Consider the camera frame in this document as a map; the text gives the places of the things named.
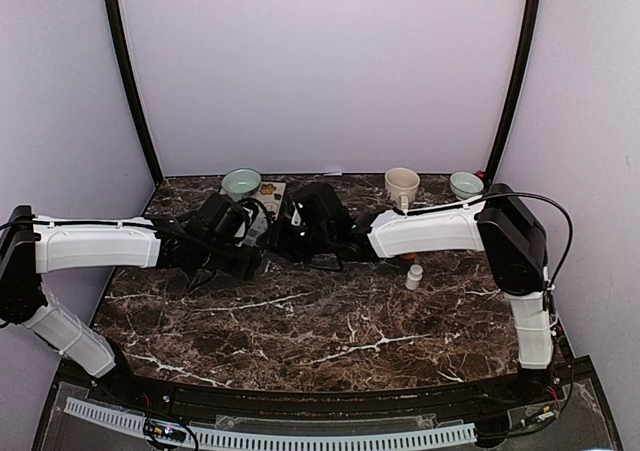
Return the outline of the left black frame post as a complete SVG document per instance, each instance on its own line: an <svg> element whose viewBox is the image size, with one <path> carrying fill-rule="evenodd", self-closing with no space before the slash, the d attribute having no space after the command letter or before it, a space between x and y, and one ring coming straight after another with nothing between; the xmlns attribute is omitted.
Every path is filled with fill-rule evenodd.
<svg viewBox="0 0 640 451"><path fill-rule="evenodd" d="M114 49L120 80L125 92L129 112L134 124L147 169L155 186L159 186L164 175L155 150L142 101L134 75L127 43L123 14L119 0L103 0L107 14L112 46Z"/></svg>

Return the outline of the floral square plate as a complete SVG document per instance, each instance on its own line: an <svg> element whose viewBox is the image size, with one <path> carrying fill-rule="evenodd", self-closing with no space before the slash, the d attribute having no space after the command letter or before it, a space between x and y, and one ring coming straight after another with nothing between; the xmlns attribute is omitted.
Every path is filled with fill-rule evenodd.
<svg viewBox="0 0 640 451"><path fill-rule="evenodd" d="M258 190L247 198L260 201L272 216L278 216L284 200L285 190L286 184L284 182L262 181Z"/></svg>

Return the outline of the clear plastic pill organizer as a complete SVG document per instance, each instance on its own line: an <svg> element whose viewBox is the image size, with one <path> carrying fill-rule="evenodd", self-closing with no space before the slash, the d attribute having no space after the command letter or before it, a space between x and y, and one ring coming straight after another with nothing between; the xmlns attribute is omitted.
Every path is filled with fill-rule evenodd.
<svg viewBox="0 0 640 451"><path fill-rule="evenodd" d="M266 215L260 213L251 224L242 244L250 247L264 246L268 241L269 230L272 223L273 217L270 212Z"/></svg>

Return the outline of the beige ceramic mug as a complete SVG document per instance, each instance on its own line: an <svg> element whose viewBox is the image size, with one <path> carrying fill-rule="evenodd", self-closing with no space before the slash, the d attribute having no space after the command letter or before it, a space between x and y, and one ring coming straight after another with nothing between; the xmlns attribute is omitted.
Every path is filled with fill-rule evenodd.
<svg viewBox="0 0 640 451"><path fill-rule="evenodd" d="M408 168L389 169L384 176L388 198L402 211L407 211L415 201L420 185L419 175Z"/></svg>

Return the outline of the black frame post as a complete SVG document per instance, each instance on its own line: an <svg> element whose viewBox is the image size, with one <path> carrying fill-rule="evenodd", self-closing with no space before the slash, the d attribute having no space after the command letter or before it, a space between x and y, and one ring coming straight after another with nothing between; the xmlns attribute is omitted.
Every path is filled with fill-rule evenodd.
<svg viewBox="0 0 640 451"><path fill-rule="evenodd" d="M511 76L496 134L489 158L484 169L484 181L490 185L495 181L506 150L507 141L516 114L525 74L529 62L531 46L536 28L540 0L525 0L522 21L514 56Z"/></svg>
<svg viewBox="0 0 640 451"><path fill-rule="evenodd" d="M134 75L127 43L123 14L119 0L103 0L107 14L112 46L114 49L120 80L125 92L129 112L134 124L147 169L155 186L159 186L164 175L155 150L142 101Z"/></svg>

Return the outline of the right black frame post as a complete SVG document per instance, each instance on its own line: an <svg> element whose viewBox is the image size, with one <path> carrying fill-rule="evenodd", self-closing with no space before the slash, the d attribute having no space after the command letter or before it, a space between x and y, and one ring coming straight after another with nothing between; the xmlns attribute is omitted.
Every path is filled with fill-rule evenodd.
<svg viewBox="0 0 640 451"><path fill-rule="evenodd" d="M511 76L496 134L489 158L484 169L484 181L490 185L495 181L506 150L507 141L516 114L525 74L529 62L531 46L536 28L540 0L525 0L522 21L514 56Z"/></svg>

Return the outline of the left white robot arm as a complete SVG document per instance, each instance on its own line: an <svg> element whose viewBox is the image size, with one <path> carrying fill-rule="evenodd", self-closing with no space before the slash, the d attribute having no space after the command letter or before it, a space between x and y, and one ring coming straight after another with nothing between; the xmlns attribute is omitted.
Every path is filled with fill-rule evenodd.
<svg viewBox="0 0 640 451"><path fill-rule="evenodd" d="M251 211L229 204L220 211L180 217L73 220L14 209L1 227L1 324L21 325L97 380L120 407L141 398L118 347L91 330L43 283L60 270L101 267L179 269L189 277L222 271L249 280L263 251L245 244Z"/></svg>

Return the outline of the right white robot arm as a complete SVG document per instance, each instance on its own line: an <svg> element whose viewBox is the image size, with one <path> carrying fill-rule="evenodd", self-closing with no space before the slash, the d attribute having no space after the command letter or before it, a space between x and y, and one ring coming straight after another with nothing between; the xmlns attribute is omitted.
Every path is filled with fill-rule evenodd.
<svg viewBox="0 0 640 451"><path fill-rule="evenodd" d="M511 381L510 395L530 405L549 387L544 369L554 350L551 294L557 275L548 268L546 231L524 203L529 197L495 184L484 195L455 203L352 217L331 185L314 182L291 198L271 248L305 265L318 255L344 264L426 252L484 253L495 284L508 296L518 363L526 369Z"/></svg>

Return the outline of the small white pill bottle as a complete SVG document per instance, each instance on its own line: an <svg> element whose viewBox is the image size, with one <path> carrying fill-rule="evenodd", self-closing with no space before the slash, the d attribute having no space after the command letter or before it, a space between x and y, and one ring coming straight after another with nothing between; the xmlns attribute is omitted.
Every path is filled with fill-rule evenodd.
<svg viewBox="0 0 640 451"><path fill-rule="evenodd" d="M420 265L412 265L406 275L405 287L408 290L416 290L423 276L423 268Z"/></svg>

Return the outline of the green ceramic bowl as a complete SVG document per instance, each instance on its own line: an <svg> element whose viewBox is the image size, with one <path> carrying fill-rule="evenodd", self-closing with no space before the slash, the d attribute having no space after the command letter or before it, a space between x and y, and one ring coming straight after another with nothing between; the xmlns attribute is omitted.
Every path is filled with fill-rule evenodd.
<svg viewBox="0 0 640 451"><path fill-rule="evenodd" d="M222 191L234 201L251 197L260 187L261 175L248 168L240 168L226 174L221 182Z"/></svg>
<svg viewBox="0 0 640 451"><path fill-rule="evenodd" d="M477 175L457 171L449 177L450 189L458 200L467 200L483 193L484 183Z"/></svg>

